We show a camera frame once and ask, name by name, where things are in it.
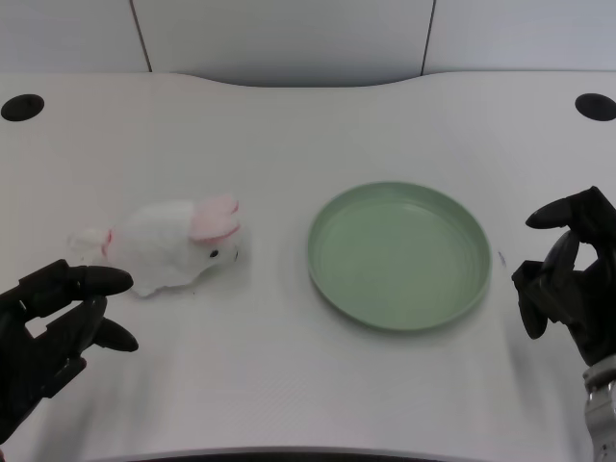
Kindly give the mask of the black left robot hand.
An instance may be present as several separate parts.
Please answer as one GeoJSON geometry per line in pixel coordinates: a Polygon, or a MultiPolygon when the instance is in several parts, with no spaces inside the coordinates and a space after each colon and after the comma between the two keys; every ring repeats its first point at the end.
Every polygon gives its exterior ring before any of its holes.
{"type": "Polygon", "coordinates": [[[2,442],[42,399],[55,396],[85,369],[87,348],[139,348],[128,330],[105,317],[108,297],[132,286],[125,270],[58,260],[1,294],[2,442]]]}

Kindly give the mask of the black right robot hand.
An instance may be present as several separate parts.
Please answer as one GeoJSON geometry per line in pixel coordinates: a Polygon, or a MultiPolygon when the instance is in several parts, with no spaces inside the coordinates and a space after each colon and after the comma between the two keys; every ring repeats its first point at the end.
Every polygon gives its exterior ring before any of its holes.
{"type": "Polygon", "coordinates": [[[528,217],[532,229],[568,229],[543,261],[512,274],[527,335],[565,325],[584,363],[615,353],[615,207],[595,186],[557,199],[528,217]]]}

